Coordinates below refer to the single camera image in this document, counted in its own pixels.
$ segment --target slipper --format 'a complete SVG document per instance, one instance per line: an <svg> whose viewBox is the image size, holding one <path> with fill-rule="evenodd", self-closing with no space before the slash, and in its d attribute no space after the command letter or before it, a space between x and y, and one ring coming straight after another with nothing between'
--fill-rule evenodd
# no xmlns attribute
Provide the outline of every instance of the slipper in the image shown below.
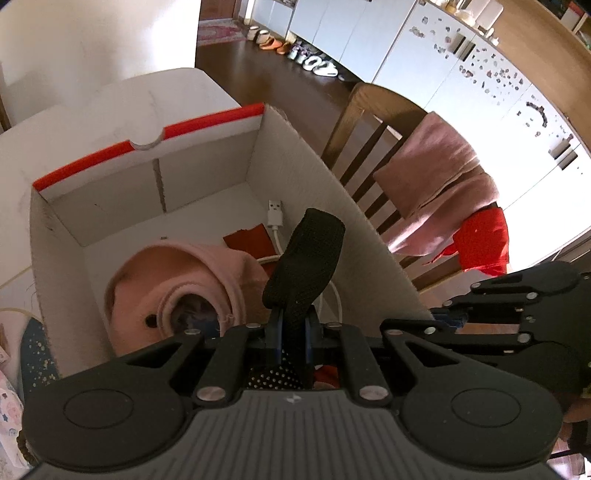
<svg viewBox="0 0 591 480"><path fill-rule="evenodd" d="M323 61L312 72L321 77L336 77L339 74L335 64L330 60Z"/></svg>
<svg viewBox="0 0 591 480"><path fill-rule="evenodd" d="M302 68L307 72L311 72L312 70L314 70L315 67L320 65L322 62L323 62L322 59L318 55L312 55L311 57L308 57L304 61L304 63L302 64Z"/></svg>
<svg viewBox="0 0 591 480"><path fill-rule="evenodd" d="M283 45L282 41L277 40L275 37L269 37L265 43L259 45L261 50L276 50Z"/></svg>
<svg viewBox="0 0 591 480"><path fill-rule="evenodd" d="M297 55L300 51L300 46L299 45L294 45L292 47L292 49L290 50L290 52L287 54L287 58L290 60L295 60L297 58Z"/></svg>
<svg viewBox="0 0 591 480"><path fill-rule="evenodd" d="M269 40L271 34L268 30L259 30L255 35L255 43L261 45Z"/></svg>
<svg viewBox="0 0 591 480"><path fill-rule="evenodd" d="M305 48L302 48L302 49L300 50L300 54L299 54L299 55L297 56L297 58L295 59L295 62L296 62L298 65L301 65L302 63L304 63L304 60L305 60L306 58L308 58L308 56L309 56L309 55L310 55L310 54L308 53L308 51L307 51Z"/></svg>
<svg viewBox="0 0 591 480"><path fill-rule="evenodd" d="M248 29L248 33L246 34L246 39L250 40L250 41L254 41L258 31L259 31L259 27L257 27L256 25L251 26Z"/></svg>
<svg viewBox="0 0 591 480"><path fill-rule="evenodd" d="M286 41L281 47L279 47L276 50L276 52L279 55L285 55L287 52L289 52L291 50L292 46L293 45L291 43L289 43L288 41Z"/></svg>

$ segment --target pink towel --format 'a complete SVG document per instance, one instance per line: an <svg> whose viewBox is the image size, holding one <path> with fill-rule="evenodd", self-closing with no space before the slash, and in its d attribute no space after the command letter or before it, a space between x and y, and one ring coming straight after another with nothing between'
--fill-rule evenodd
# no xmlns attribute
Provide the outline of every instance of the pink towel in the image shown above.
<svg viewBox="0 0 591 480"><path fill-rule="evenodd" d="M402 218L409 218L477 164L470 144L432 112L374 179Z"/></svg>
<svg viewBox="0 0 591 480"><path fill-rule="evenodd" d="M476 167L417 213L396 222L382 238L391 252L429 255L451 238L464 220L498 197L492 177Z"/></svg>

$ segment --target wall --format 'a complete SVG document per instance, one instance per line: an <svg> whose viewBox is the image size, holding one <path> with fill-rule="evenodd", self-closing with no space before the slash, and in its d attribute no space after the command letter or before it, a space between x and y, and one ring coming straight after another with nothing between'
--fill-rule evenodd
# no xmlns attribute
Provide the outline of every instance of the wall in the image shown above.
<svg viewBox="0 0 591 480"><path fill-rule="evenodd" d="M537 0L501 0L499 49L591 147L591 53Z"/></svg>
<svg viewBox="0 0 591 480"><path fill-rule="evenodd" d="M200 0L12 0L0 11L0 95L13 125L144 73L193 67Z"/></svg>

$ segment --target white table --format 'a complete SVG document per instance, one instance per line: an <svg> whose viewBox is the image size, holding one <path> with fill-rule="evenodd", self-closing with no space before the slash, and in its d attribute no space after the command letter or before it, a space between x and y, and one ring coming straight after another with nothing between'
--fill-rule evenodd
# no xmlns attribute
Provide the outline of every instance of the white table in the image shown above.
<svg viewBox="0 0 591 480"><path fill-rule="evenodd" d="M39 315L34 292L16 288L32 277L29 208L36 179L118 142L147 144L166 125L236 107L203 71L165 70L107 85L87 105L54 106L1 134L0 310Z"/></svg>

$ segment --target black fabric finger pad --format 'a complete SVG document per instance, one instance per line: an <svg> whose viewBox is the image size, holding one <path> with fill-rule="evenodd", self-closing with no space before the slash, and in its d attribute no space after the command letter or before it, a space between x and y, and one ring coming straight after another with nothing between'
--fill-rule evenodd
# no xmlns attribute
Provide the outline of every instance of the black fabric finger pad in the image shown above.
<svg viewBox="0 0 591 480"><path fill-rule="evenodd" d="M305 388L312 383L306 367L304 319L312 302L335 273L345 236L337 217L309 208L263 292L265 307L283 309L283 348Z"/></svg>

